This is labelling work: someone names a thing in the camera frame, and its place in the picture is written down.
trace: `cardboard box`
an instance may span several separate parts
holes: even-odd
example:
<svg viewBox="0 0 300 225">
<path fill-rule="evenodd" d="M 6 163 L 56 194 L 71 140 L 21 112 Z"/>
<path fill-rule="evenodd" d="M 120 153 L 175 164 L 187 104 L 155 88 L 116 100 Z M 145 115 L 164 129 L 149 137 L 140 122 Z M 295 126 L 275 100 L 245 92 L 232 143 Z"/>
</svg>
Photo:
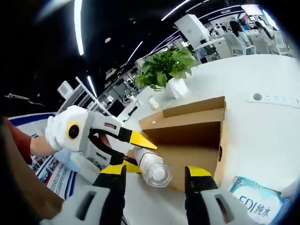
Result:
<svg viewBox="0 0 300 225">
<path fill-rule="evenodd" d="M 225 164 L 225 110 L 222 96 L 165 109 L 139 121 L 144 134 L 157 145 L 156 153 L 172 167 L 170 187 L 184 191 L 187 165 L 206 169 L 220 185 Z"/>
</svg>

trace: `plastic bottle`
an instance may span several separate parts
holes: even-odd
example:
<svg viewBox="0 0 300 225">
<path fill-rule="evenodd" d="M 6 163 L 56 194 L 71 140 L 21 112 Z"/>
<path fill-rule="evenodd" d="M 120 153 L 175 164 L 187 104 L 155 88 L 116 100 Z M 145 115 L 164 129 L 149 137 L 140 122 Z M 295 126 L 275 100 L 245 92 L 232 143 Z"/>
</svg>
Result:
<svg viewBox="0 0 300 225">
<path fill-rule="evenodd" d="M 147 184 L 158 188 L 168 185 L 172 173 L 170 167 L 163 164 L 161 157 L 147 149 L 136 148 L 135 159 Z"/>
</svg>

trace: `power outlet strip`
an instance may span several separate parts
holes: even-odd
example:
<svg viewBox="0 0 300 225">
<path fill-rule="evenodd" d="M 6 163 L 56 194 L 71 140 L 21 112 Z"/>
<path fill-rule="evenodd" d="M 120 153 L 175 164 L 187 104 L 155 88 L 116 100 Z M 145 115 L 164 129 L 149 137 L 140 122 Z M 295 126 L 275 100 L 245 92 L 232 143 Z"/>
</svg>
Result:
<svg viewBox="0 0 300 225">
<path fill-rule="evenodd" d="M 255 103 L 285 105 L 300 109 L 300 99 L 281 97 L 277 95 L 254 93 L 248 98 L 247 101 Z"/>
</svg>

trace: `white desk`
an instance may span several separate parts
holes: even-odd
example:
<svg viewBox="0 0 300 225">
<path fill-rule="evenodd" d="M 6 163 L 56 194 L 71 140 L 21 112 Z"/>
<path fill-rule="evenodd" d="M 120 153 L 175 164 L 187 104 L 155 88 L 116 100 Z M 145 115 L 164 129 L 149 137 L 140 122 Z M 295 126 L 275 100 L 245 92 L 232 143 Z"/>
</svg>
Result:
<svg viewBox="0 0 300 225">
<path fill-rule="evenodd" d="M 236 175 L 281 190 L 300 172 L 300 109 L 248 103 L 253 92 L 300 97 L 300 66 L 294 58 L 280 55 L 248 55 L 217 60 L 192 68 L 186 80 L 190 90 L 182 99 L 167 99 L 164 93 L 146 88 L 137 96 L 154 93 L 163 107 L 225 95 L 230 145 L 221 187 L 228 188 Z M 119 116 L 127 118 L 131 103 Z M 138 120 L 154 113 L 147 103 L 140 106 L 126 127 L 139 130 Z M 129 144 L 111 140 L 112 147 L 126 152 Z M 184 194 L 147 186 L 138 174 L 127 174 L 124 214 L 131 225 L 187 224 Z"/>
<path fill-rule="evenodd" d="M 206 47 L 206 46 L 208 46 L 208 45 L 213 45 L 214 43 L 216 43 L 216 42 L 218 42 L 218 41 L 223 41 L 223 40 L 225 40 L 224 37 L 219 37 L 219 38 L 217 38 L 217 39 L 214 39 L 214 40 L 205 42 L 204 44 L 199 45 L 198 47 L 196 47 L 193 51 L 196 51 L 196 50 L 198 50 L 198 49 L 200 49 L 200 48 L 204 48 L 204 47 Z"/>
</svg>

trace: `green leaves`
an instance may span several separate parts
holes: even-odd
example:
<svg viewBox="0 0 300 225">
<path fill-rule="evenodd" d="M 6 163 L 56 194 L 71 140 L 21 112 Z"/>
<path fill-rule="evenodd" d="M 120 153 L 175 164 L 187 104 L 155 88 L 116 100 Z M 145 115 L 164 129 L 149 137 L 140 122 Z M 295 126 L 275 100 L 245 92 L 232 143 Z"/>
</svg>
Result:
<svg viewBox="0 0 300 225">
<path fill-rule="evenodd" d="M 195 58 L 188 49 L 170 48 L 148 57 L 140 74 L 136 76 L 135 83 L 161 90 L 173 77 L 186 79 L 186 72 L 191 74 L 191 67 L 195 65 Z"/>
<path fill-rule="evenodd" d="M 167 76 L 161 72 L 157 73 L 157 82 L 160 87 L 166 87 L 167 85 Z"/>
</svg>

